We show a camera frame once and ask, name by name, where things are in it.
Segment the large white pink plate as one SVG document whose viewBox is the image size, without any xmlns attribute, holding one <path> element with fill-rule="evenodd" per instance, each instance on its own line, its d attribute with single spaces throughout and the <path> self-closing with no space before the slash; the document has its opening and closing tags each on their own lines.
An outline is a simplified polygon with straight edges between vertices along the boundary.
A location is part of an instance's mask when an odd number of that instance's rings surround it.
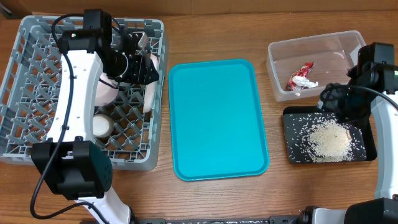
<svg viewBox="0 0 398 224">
<path fill-rule="evenodd" d="M 154 64 L 155 70 L 158 72 L 158 58 L 155 55 L 150 55 L 150 59 L 152 60 L 152 63 Z M 154 104 L 154 99 L 155 99 L 155 89 L 156 89 L 157 82 L 154 81 L 148 85 L 146 85 L 145 93 L 144 93 L 144 107 L 143 107 L 143 112 L 147 113 L 151 110 L 152 105 Z"/>
</svg>

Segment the small pink bowl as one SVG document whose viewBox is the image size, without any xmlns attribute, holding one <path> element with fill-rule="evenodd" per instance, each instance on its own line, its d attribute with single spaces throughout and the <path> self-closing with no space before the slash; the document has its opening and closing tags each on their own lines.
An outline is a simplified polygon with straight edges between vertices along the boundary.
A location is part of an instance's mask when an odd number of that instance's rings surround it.
<svg viewBox="0 0 398 224">
<path fill-rule="evenodd" d="M 111 103 L 118 93 L 117 84 L 113 83 L 105 73 L 102 73 L 96 89 L 95 106 L 105 106 Z"/>
</svg>

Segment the pink white tissue waste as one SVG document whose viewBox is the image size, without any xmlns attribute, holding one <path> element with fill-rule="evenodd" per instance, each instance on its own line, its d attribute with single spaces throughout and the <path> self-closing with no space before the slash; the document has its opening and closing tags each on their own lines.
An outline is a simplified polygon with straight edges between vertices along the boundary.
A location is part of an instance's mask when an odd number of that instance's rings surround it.
<svg viewBox="0 0 398 224">
<path fill-rule="evenodd" d="M 294 76 L 292 81 L 294 82 L 296 89 L 318 87 L 318 82 L 311 82 L 309 79 L 302 76 Z"/>
</svg>

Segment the red white wrapper waste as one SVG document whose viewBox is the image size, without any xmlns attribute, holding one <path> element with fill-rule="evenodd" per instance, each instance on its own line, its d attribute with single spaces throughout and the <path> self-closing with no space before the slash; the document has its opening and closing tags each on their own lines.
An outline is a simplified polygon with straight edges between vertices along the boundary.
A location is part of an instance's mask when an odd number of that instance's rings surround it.
<svg viewBox="0 0 398 224">
<path fill-rule="evenodd" d="M 313 69 L 314 62 L 307 62 L 305 63 L 300 70 L 294 72 L 287 84 L 286 89 L 287 91 L 299 91 L 305 88 L 315 88 L 318 86 L 318 82 L 311 82 L 308 79 L 310 72 Z"/>
</svg>

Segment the white plastic cup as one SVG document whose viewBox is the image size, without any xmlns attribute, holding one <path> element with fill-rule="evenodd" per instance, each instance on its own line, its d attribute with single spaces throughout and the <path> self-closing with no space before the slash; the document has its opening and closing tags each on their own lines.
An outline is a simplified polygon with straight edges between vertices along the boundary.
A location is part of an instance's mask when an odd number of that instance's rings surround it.
<svg viewBox="0 0 398 224">
<path fill-rule="evenodd" d="M 106 115 L 97 114 L 93 117 L 93 134 L 96 138 L 109 136 L 114 129 L 114 121 Z"/>
</svg>

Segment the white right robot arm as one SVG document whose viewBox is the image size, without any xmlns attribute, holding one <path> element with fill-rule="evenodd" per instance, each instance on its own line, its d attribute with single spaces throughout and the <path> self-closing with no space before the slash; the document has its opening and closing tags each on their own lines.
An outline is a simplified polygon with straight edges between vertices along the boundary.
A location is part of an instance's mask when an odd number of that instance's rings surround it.
<svg viewBox="0 0 398 224">
<path fill-rule="evenodd" d="M 318 107 L 339 121 L 362 125 L 374 118 L 378 178 L 374 199 L 346 210 L 320 207 L 302 212 L 300 223 L 397 223 L 397 65 L 394 46 L 380 42 L 361 47 L 345 85 L 331 83 L 320 93 Z"/>
</svg>

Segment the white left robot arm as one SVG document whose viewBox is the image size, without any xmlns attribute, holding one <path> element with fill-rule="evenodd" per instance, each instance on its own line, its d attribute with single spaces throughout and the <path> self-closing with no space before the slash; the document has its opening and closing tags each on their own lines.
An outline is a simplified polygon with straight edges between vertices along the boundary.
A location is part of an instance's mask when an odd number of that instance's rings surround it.
<svg viewBox="0 0 398 224">
<path fill-rule="evenodd" d="M 113 167 L 95 143 L 93 117 L 101 76 L 118 90 L 122 84 L 144 85 L 144 112 L 155 102 L 160 78 L 155 55 L 146 52 L 144 31 L 121 26 L 101 9 L 87 9 L 80 29 L 55 35 L 61 53 L 62 81 L 53 123 L 44 142 L 32 146 L 39 184 L 55 195 L 85 207 L 98 223 L 136 223 L 132 208 L 113 189 Z"/>
</svg>

